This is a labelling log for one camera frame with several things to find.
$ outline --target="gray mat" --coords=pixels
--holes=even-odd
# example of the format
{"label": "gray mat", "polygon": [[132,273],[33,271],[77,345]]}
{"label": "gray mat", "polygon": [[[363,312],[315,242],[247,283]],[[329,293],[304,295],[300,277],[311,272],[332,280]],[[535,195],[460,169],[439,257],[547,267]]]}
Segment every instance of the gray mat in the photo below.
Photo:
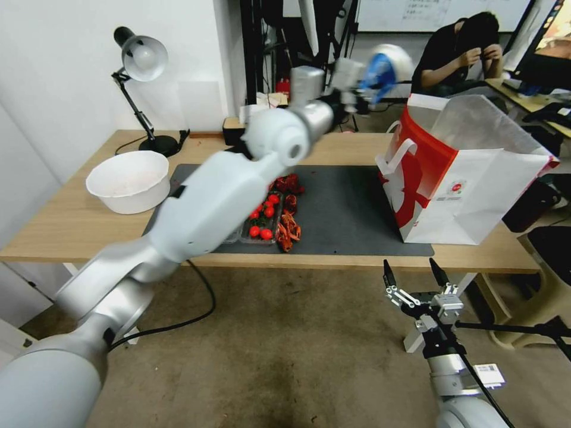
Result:
{"label": "gray mat", "polygon": [[[197,165],[181,164],[171,177],[174,191]],[[306,192],[298,197],[296,222],[302,239],[291,254],[433,256],[429,244],[405,244],[374,166],[297,166]],[[145,229],[147,233],[160,206]],[[278,254],[276,245],[222,244],[215,253]]]}

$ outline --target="black shirt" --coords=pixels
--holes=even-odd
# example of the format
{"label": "black shirt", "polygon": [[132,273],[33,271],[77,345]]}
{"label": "black shirt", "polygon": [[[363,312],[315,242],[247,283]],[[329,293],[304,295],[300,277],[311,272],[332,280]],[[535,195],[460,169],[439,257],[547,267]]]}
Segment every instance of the black shirt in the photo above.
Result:
{"label": "black shirt", "polygon": [[[457,51],[458,35],[454,31],[455,25],[454,23],[442,27],[430,37],[415,73],[412,75],[411,92],[423,92],[421,86],[421,73],[423,70],[437,70],[462,54],[462,52]],[[450,74],[439,84],[454,86],[465,81],[467,75],[468,67],[462,67]]]}

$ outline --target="lamp base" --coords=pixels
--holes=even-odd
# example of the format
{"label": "lamp base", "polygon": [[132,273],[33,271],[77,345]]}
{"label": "lamp base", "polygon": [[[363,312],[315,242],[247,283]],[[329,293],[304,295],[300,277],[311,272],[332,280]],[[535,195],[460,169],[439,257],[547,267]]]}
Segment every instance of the lamp base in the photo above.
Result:
{"label": "lamp base", "polygon": [[148,139],[139,145],[139,150],[152,150],[166,156],[176,155],[180,151],[178,141],[169,136],[155,136],[155,142]]}

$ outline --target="lamp arm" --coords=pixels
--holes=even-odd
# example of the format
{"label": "lamp arm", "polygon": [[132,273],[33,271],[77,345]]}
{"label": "lamp arm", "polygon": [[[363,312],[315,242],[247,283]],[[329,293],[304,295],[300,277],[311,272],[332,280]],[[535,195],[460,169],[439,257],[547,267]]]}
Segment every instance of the lamp arm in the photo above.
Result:
{"label": "lamp arm", "polygon": [[111,74],[111,77],[113,78],[115,83],[117,83],[119,89],[121,89],[121,92],[123,93],[123,95],[127,99],[127,102],[133,109],[135,117],[137,118],[143,129],[147,132],[147,138],[149,139],[149,141],[155,141],[155,135],[154,135],[155,128],[153,127],[153,124],[150,122],[149,119],[147,119],[147,116],[145,116],[145,114],[137,108],[137,106],[133,102],[133,99],[129,95],[129,92],[127,92],[127,89],[125,88],[125,82],[131,80],[131,78],[127,74],[122,73],[124,70],[125,70],[124,68],[121,68],[119,71],[116,71],[115,73]]}

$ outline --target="bag handle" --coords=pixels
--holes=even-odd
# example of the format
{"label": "bag handle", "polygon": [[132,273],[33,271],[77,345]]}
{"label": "bag handle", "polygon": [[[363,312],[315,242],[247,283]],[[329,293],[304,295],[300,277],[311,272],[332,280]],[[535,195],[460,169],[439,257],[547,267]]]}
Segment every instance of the bag handle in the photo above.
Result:
{"label": "bag handle", "polygon": [[406,139],[400,145],[397,152],[394,154],[393,158],[387,162],[383,155],[377,155],[375,158],[375,162],[379,167],[379,170],[383,175],[390,175],[393,174],[394,171],[397,169],[400,162],[403,160],[404,155],[406,152],[411,152],[413,155],[416,154],[416,143],[411,139]]}
{"label": "bag handle", "polygon": [[400,121],[394,121],[391,125],[387,128],[387,134],[390,134],[393,129],[395,129],[398,125],[400,125]]}

